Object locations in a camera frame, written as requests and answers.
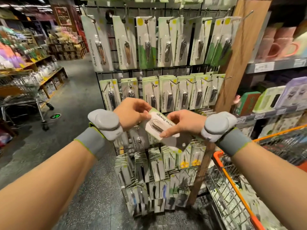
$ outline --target speckled floor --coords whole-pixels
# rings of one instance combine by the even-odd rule
[[[102,108],[102,98],[92,63],[83,60],[63,61],[69,82],[51,99],[53,111],[44,109],[50,129],[40,127],[39,115],[20,129],[0,158],[0,188],[31,170],[79,135],[88,124],[87,114]],[[67,213],[53,229],[217,229],[201,199],[193,208],[133,219],[129,216],[113,172],[115,152],[106,152],[88,174]]]

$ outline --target cart wheel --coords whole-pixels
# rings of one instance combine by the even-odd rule
[[[48,123],[47,123],[46,121],[42,122],[42,123],[41,123],[41,128],[42,128],[44,131],[48,131],[48,130],[49,130]]]
[[[54,110],[54,107],[49,102],[47,102],[46,105],[49,107],[49,110]]]

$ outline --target orange shopping cart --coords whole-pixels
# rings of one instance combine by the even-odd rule
[[[254,141],[301,169],[304,169],[307,164],[307,125]],[[250,185],[230,158],[223,151],[216,151],[213,154],[213,161],[215,165],[208,169],[206,186],[212,196],[214,209],[217,210],[225,229],[266,229],[268,221],[262,220],[254,211],[259,208],[257,207],[259,203],[255,205],[247,202],[244,198],[247,196],[242,195],[244,189],[249,189]],[[270,221],[274,229],[286,229],[274,216],[271,216]]]

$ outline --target hand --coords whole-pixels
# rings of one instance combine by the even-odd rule
[[[149,120],[151,115],[148,113],[151,106],[142,99],[127,97],[113,111],[119,117],[119,122],[124,131],[138,125],[143,120]]]
[[[167,118],[176,123],[176,125],[163,131],[160,134],[162,138],[167,138],[180,132],[199,135],[204,128],[207,117],[189,110],[179,110],[169,113]]]

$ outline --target framed sign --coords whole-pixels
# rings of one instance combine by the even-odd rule
[[[61,26],[71,26],[71,19],[66,7],[54,7]]]

